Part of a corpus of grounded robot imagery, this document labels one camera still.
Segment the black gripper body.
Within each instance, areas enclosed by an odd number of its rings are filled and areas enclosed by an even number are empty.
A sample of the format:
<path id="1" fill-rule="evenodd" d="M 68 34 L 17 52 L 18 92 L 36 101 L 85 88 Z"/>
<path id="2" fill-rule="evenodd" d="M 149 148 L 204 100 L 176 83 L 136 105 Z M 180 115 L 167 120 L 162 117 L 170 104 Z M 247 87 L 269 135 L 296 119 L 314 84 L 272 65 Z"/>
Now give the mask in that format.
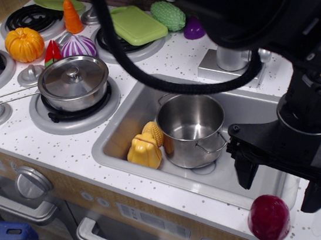
<path id="1" fill-rule="evenodd" d="M 227 152 L 236 159 L 265 165 L 321 184 L 321 124 L 307 126 L 279 119 L 269 123 L 232 124 Z"/>

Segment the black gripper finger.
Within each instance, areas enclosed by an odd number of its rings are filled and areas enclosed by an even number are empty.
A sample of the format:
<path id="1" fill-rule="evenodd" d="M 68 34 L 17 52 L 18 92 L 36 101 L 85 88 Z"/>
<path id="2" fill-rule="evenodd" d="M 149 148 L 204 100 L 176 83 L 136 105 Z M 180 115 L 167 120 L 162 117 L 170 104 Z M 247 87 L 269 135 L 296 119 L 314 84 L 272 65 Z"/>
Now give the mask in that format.
<path id="1" fill-rule="evenodd" d="M 304 213 L 318 212 L 321 209 L 321 184 L 310 181 L 300 210 Z"/>
<path id="2" fill-rule="evenodd" d="M 240 158 L 235 160 L 234 165 L 240 186 L 247 190 L 251 189 L 259 164 Z"/>

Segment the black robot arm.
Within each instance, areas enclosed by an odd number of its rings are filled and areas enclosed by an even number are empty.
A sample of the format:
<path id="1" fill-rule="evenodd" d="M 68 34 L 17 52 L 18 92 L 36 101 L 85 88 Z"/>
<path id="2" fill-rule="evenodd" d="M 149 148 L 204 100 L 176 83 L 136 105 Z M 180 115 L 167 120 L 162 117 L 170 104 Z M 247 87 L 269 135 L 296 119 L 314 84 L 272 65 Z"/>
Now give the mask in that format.
<path id="1" fill-rule="evenodd" d="M 266 49 L 292 63 L 277 120 L 233 124 L 228 151 L 250 188 L 258 165 L 307 179 L 303 212 L 321 209 L 321 0 L 176 0 L 193 10 L 218 46 Z"/>

